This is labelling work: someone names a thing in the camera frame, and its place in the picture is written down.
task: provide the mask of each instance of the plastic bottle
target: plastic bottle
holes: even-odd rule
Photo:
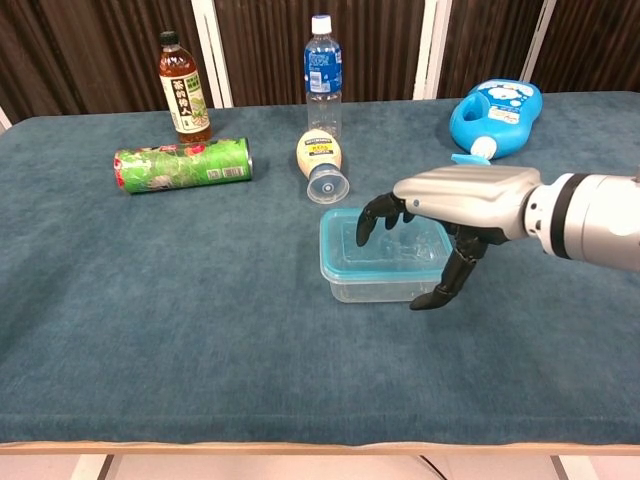
[[[456,163],[489,164],[521,149],[542,110],[538,88],[525,82],[492,79],[474,87],[453,110],[449,130],[468,154]]]
[[[205,142],[212,131],[196,62],[176,32],[162,32],[160,45],[158,73],[180,143]]]
[[[309,179],[307,195],[316,203],[329,204],[349,193],[349,181],[340,172],[342,150],[324,130],[309,130],[298,141],[298,166]]]
[[[304,51],[308,129],[324,130],[337,140],[342,133],[342,52],[331,38],[329,15],[315,15],[311,32]]]

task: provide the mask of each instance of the teal tablecloth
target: teal tablecloth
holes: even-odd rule
[[[348,104],[362,207],[450,164],[454,100]],[[294,158],[303,106],[211,111],[255,180],[129,196],[114,152],[166,112],[33,118],[0,136],[0,442],[640,443],[640,277],[491,247],[446,308],[341,304]],[[630,174],[640,95],[545,96],[506,165]]]

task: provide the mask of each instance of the mayonnaise bottle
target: mayonnaise bottle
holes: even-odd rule
[[[309,130],[298,141],[298,167],[309,179],[307,195],[316,203],[329,204],[349,193],[349,181],[340,172],[340,145],[323,130]]]

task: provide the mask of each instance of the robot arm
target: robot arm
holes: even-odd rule
[[[364,245],[376,220],[393,228],[400,214],[439,221],[455,236],[440,284],[411,303],[413,310],[446,305],[489,245],[538,238],[545,252],[640,271],[640,172],[634,177],[566,174],[543,185],[533,168],[453,165],[401,180],[369,202],[358,220]]]

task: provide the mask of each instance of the black robotic finger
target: black robotic finger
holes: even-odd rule
[[[478,238],[474,229],[459,227],[456,248],[451,252],[442,271],[440,283],[433,292],[416,297],[411,302],[411,310],[432,310],[449,303],[462,290],[478,260],[484,257],[488,246],[488,243]]]
[[[398,218],[399,217],[400,217],[399,213],[396,213],[395,215],[388,216],[384,221],[385,228],[387,230],[391,230],[393,227],[395,227],[396,223],[398,223]]]
[[[362,247],[369,240],[378,218],[385,218],[387,229],[393,228],[401,213],[406,213],[404,200],[400,200],[393,192],[380,195],[371,200],[360,213],[356,229],[356,243]]]

